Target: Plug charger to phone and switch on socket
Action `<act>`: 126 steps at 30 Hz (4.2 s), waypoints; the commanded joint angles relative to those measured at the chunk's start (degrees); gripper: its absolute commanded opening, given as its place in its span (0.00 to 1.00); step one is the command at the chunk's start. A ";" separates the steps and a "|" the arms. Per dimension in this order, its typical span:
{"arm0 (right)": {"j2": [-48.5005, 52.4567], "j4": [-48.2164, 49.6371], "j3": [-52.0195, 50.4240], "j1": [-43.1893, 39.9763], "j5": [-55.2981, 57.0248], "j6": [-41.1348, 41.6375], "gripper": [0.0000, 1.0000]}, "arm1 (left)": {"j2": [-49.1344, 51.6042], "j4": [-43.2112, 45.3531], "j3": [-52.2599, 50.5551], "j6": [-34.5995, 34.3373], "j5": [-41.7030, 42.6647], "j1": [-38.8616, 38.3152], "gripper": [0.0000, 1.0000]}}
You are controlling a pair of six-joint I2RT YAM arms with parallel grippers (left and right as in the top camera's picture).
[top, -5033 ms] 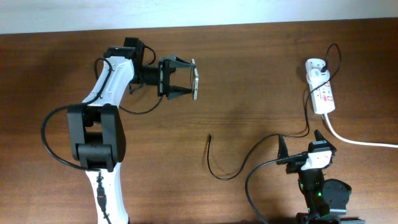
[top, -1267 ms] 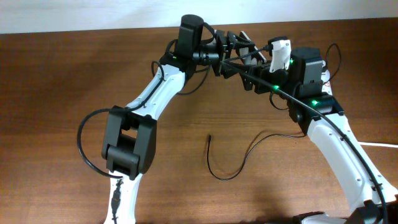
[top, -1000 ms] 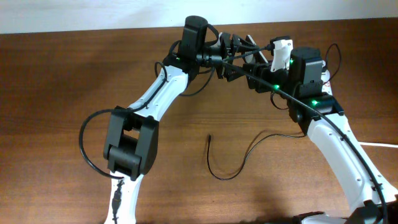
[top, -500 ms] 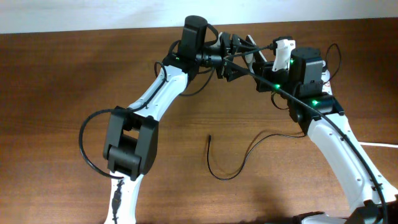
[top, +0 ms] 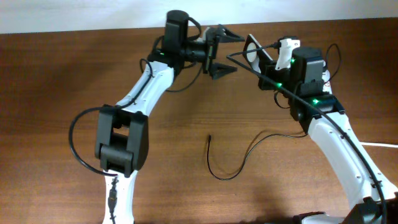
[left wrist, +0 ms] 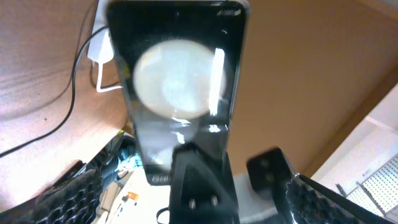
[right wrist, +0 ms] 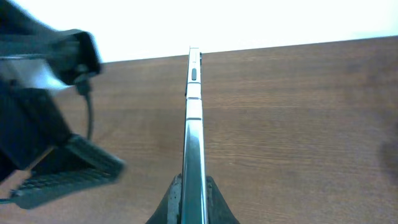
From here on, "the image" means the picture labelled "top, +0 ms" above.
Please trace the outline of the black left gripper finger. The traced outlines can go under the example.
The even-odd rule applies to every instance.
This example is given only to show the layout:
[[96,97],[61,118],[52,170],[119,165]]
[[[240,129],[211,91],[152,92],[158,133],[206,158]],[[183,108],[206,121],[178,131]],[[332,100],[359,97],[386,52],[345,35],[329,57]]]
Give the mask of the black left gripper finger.
[[243,42],[245,38],[230,31],[224,25],[219,24],[217,27],[217,36],[219,42]]
[[214,63],[211,66],[211,78],[217,80],[224,77],[227,74],[236,72],[238,69],[236,67],[225,65],[221,63]]

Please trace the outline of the black smartphone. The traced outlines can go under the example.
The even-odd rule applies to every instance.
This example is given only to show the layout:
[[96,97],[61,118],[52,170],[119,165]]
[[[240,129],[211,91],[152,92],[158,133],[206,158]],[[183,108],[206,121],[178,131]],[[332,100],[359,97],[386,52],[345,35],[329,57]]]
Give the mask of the black smartphone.
[[[256,38],[252,34],[248,34],[243,50],[254,50],[260,47],[261,44],[256,40]],[[266,64],[273,65],[276,63],[276,61],[272,59],[265,49],[256,52],[244,53],[243,57],[248,62],[250,67],[259,73],[261,73],[261,66],[265,66]]]

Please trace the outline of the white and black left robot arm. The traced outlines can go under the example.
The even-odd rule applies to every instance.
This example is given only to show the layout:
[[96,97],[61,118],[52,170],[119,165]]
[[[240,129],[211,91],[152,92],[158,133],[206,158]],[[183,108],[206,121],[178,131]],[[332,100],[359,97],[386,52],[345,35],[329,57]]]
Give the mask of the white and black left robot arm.
[[201,72],[218,79],[237,69],[215,63],[220,43],[244,38],[223,25],[188,36],[194,22],[186,12],[167,13],[165,33],[145,60],[142,76],[115,106],[106,105],[98,118],[95,157],[105,173],[106,205],[103,223],[134,223],[134,183],[149,152],[149,115],[162,94],[186,68],[185,62],[201,64]]

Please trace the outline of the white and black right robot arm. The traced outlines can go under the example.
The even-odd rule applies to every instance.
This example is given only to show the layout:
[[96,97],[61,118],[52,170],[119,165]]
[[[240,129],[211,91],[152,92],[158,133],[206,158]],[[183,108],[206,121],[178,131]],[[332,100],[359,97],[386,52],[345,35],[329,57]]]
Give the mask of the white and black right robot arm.
[[324,153],[347,196],[350,212],[294,216],[295,223],[397,223],[397,187],[388,180],[356,137],[349,118],[325,85],[327,63],[320,49],[279,44],[279,58],[264,50],[252,68],[263,90],[277,90],[289,100],[290,114]]

